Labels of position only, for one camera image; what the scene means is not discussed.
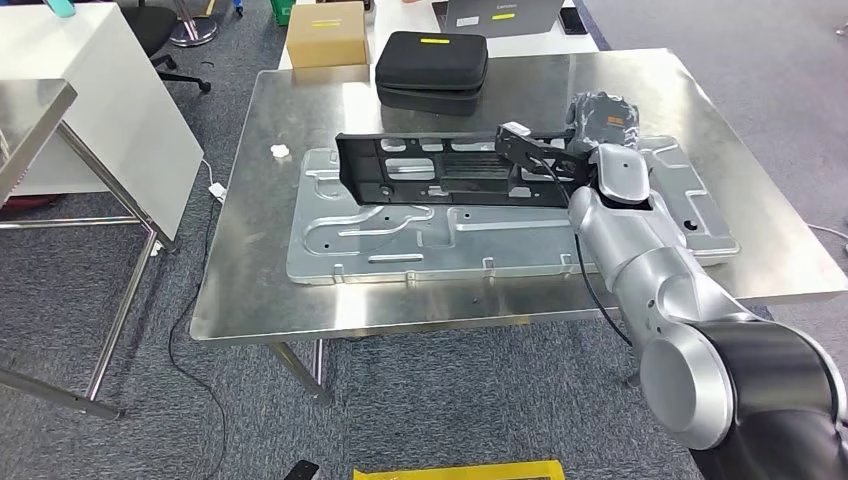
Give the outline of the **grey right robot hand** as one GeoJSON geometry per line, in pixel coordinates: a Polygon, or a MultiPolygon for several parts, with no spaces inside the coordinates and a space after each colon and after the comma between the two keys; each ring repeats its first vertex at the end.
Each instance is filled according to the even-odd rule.
{"type": "Polygon", "coordinates": [[[566,114],[566,124],[573,131],[566,144],[569,153],[587,153],[606,143],[631,149],[638,146],[638,106],[619,95],[604,91],[576,93],[566,114]]]}

